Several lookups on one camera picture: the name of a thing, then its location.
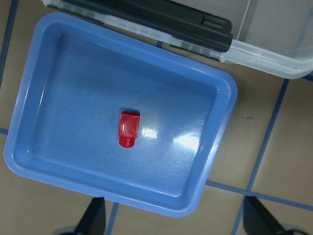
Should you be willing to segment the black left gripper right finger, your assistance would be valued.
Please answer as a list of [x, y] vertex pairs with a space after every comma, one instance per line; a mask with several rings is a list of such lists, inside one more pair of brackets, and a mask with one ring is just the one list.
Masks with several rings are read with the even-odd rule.
[[248, 235], [287, 235], [288, 232], [254, 196], [244, 197], [243, 226]]

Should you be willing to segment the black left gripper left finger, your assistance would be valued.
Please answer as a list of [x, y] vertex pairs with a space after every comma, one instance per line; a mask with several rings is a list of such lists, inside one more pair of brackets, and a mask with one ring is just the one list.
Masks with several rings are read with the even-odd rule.
[[75, 235], [104, 235], [106, 230], [106, 208], [103, 197], [91, 200], [84, 215], [74, 230]]

